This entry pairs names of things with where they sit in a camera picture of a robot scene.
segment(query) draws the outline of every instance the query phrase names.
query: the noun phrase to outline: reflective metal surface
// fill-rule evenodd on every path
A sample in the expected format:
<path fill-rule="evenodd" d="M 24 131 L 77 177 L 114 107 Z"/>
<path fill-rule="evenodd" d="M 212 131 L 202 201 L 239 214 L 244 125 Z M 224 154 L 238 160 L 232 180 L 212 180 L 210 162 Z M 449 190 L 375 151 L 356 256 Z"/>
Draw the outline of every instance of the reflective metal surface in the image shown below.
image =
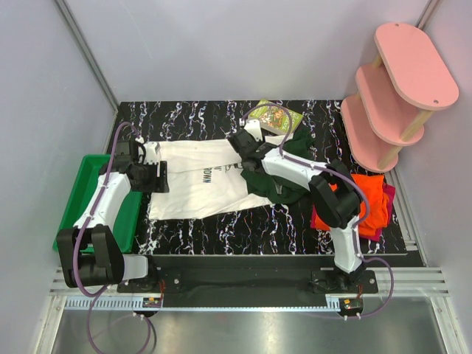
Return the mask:
<path fill-rule="evenodd" d="M 380 305 L 366 299 L 368 311 Z M 123 316 L 95 311 L 92 333 Z M 306 313 L 158 313 L 153 353 L 446 353 L 431 303 L 393 299 L 378 316 L 344 322 Z M 66 310 L 53 353 L 94 353 L 86 339 L 86 311 Z M 128 318 L 96 338 L 105 353 L 135 353 L 144 343 L 144 322 Z"/>

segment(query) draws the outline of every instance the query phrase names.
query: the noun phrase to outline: white wall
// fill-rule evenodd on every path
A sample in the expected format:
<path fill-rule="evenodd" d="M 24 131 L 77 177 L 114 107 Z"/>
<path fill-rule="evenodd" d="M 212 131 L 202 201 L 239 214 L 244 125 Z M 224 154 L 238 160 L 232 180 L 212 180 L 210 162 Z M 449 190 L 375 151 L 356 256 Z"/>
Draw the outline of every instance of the white wall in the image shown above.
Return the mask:
<path fill-rule="evenodd" d="M 0 1 L 0 44 L 0 352 L 28 353 L 74 178 L 113 112 L 53 1 Z"/>
<path fill-rule="evenodd" d="M 428 261 L 440 266 L 472 348 L 472 2 L 445 0 L 426 32 L 459 86 L 454 106 L 431 117 L 398 169 Z"/>
<path fill-rule="evenodd" d="M 68 0 L 120 101 L 344 98 L 427 0 Z"/>

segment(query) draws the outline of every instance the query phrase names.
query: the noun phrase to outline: dark green fabric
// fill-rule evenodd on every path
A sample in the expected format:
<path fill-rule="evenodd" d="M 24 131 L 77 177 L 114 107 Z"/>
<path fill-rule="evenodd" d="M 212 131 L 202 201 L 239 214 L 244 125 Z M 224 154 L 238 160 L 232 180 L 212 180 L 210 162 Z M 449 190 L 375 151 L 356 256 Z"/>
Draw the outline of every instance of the dark green fabric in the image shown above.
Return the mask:
<path fill-rule="evenodd" d="M 288 140 L 283 150 L 292 153 L 304 159 L 311 159 L 310 146 L 315 139 L 311 136 L 310 131 L 306 128 L 297 129 L 292 140 Z M 246 180 L 248 192 L 254 193 L 260 197 L 267 197 L 272 203 L 291 204 L 298 201 L 308 191 L 282 177 L 270 176 L 265 173 L 243 171 L 242 177 Z M 282 186 L 279 194 L 277 186 Z"/>

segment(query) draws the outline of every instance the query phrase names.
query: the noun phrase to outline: folded white fabric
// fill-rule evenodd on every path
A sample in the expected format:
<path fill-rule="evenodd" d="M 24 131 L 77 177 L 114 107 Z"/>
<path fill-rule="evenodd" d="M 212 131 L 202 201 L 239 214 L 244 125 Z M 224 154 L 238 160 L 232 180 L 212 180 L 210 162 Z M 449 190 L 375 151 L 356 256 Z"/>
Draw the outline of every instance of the folded white fabric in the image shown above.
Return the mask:
<path fill-rule="evenodd" d="M 267 136 L 278 145 L 283 136 Z M 241 177 L 241 158 L 226 139 L 160 142 L 159 160 L 167 161 L 169 193 L 153 193 L 149 219 L 205 218 L 268 205 L 267 198 L 248 194 Z"/>

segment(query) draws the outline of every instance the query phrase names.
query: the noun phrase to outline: shelf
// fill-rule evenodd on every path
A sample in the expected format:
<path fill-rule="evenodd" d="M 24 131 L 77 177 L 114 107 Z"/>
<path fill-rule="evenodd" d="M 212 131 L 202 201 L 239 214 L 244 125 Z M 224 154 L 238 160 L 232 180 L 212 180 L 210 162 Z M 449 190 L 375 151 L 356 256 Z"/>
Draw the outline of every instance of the shelf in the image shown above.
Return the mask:
<path fill-rule="evenodd" d="M 356 72 L 355 81 L 370 127 L 379 138 L 392 145 L 409 146 L 423 137 L 421 127 L 408 142 L 400 138 L 419 112 L 397 94 L 385 66 L 363 65 Z"/>
<path fill-rule="evenodd" d="M 382 158 L 398 147 L 380 139 L 371 129 L 362 100 L 349 96 L 341 104 L 341 114 L 354 159 L 366 170 L 383 173 L 398 162 L 398 155 L 385 168 L 378 168 Z"/>
<path fill-rule="evenodd" d="M 405 101 L 428 111 L 457 101 L 457 84 L 422 30 L 410 24 L 384 24 L 375 31 L 375 44 L 395 90 Z"/>

